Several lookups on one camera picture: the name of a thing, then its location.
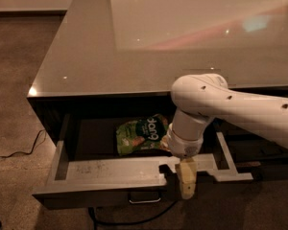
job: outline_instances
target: concrete floor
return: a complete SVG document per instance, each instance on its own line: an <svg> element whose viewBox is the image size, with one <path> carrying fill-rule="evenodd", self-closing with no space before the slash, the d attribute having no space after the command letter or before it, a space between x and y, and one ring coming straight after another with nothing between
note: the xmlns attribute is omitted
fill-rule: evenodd
<svg viewBox="0 0 288 230"><path fill-rule="evenodd" d="M43 129L26 96L59 25L56 16L0 18L0 155L29 151ZM93 229L86 209L49 211L31 196L45 183L54 151L47 136L32 155L0 160L2 229ZM135 221L167 206L109 207L97 215L104 221ZM288 180L251 184L222 199L199 195L149 223L99 229L288 229Z"/></svg>

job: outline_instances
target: screw hole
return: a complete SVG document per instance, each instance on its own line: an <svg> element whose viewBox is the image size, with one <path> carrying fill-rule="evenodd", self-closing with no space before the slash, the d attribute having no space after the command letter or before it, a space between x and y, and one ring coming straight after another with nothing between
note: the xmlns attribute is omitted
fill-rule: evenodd
<svg viewBox="0 0 288 230"><path fill-rule="evenodd" d="M287 109L288 108L288 103L285 103L284 105L282 105L281 108Z"/></svg>

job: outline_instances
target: snack packet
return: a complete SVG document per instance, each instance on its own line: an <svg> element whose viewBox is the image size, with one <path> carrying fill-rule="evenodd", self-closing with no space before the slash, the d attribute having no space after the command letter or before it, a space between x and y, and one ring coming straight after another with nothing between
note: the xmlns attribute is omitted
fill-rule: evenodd
<svg viewBox="0 0 288 230"><path fill-rule="evenodd" d="M160 114L126 122L116 129L118 153L127 155L136 150L168 150L167 129L168 121Z"/></svg>

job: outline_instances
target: floor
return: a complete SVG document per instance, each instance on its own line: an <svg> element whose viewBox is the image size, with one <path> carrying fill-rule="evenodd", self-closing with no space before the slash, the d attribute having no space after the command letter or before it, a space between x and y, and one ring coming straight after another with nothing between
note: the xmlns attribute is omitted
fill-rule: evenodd
<svg viewBox="0 0 288 230"><path fill-rule="evenodd" d="M26 96L56 34L58 16L0 18L0 155L29 151L43 129ZM0 159L2 229L93 229L86 209L47 210L31 193L43 185L55 146L48 136L32 155ZM97 210L104 221L137 221L169 203ZM239 195L178 202L162 217L98 229L288 229L288 180L250 184Z"/></svg>

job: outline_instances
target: black cable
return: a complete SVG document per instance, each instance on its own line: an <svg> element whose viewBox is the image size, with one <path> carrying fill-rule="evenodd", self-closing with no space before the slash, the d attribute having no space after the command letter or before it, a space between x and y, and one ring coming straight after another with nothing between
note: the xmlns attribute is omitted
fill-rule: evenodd
<svg viewBox="0 0 288 230"><path fill-rule="evenodd" d="M36 142L37 142L37 140L38 140L41 132L44 132L44 133L45 133L44 139L43 139L43 141L40 142L39 144L36 144ZM34 143L33 143L33 145L32 145L32 148L31 148L31 150L30 150L29 152L26 152L26 151L16 151L16 152L14 152L14 153L12 153L12 154L10 154L10 155L7 155L7 156L0 156L0 159L5 159L5 158L13 157L13 156L16 155L16 154L31 155L31 154L33 153L33 151L35 150L35 148L37 148L40 144L42 144L42 143L46 140L46 134L47 134L47 133L46 133L46 130L45 130L45 129L42 129L42 130L40 130L40 131L38 132L38 134L37 134L37 136L36 136L36 139L35 139L35 141L34 141Z"/></svg>
<svg viewBox="0 0 288 230"><path fill-rule="evenodd" d="M152 221L154 219L157 219L157 218L161 217L163 214L165 214L166 212L168 212L176 203L177 203L176 201L173 202L165 210L163 210L162 212L160 212L159 214L157 214L156 216L154 216L152 218L147 218L147 219L143 219L141 221L134 221L134 222L104 222L104 221L98 220L98 219L96 219L95 211L94 211L94 208L92 208L92 207L88 208L88 214L91 217L91 219L93 220L94 230L97 230L97 226L98 225L105 225L105 226L130 226L130 225L143 224L143 223Z"/></svg>

